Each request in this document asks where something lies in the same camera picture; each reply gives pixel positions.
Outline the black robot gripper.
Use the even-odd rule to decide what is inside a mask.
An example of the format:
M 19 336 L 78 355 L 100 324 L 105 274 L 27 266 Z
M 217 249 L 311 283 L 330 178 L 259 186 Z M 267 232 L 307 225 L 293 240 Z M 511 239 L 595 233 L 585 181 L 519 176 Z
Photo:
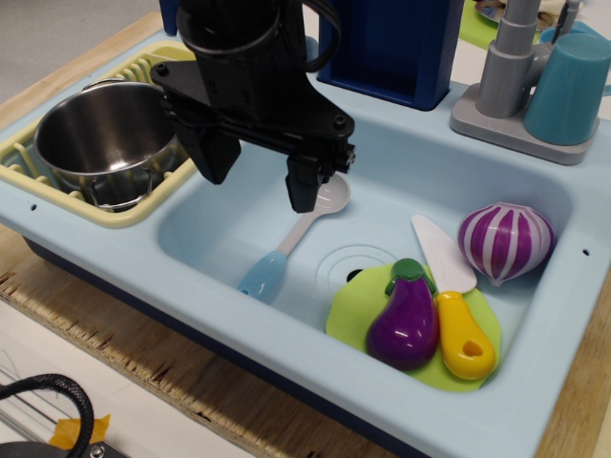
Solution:
M 262 146 L 287 155 L 291 206 L 311 212 L 319 173 L 344 173 L 354 160 L 354 121 L 309 81 L 304 37 L 266 31 L 235 44 L 205 33 L 185 45 L 194 59 L 159 63 L 151 77 L 200 174 L 220 185 L 241 142 Z

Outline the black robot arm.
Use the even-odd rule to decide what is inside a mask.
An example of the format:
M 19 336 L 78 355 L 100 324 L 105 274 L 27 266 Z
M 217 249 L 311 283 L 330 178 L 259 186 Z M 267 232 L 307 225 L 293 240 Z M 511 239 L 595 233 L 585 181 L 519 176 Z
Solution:
M 192 61 L 156 65 L 163 110 L 210 182 L 221 184 L 242 142 L 287 156 L 293 210 L 354 160 L 353 119 L 308 77 L 338 51 L 341 20 L 328 1 L 182 1 L 178 33 Z

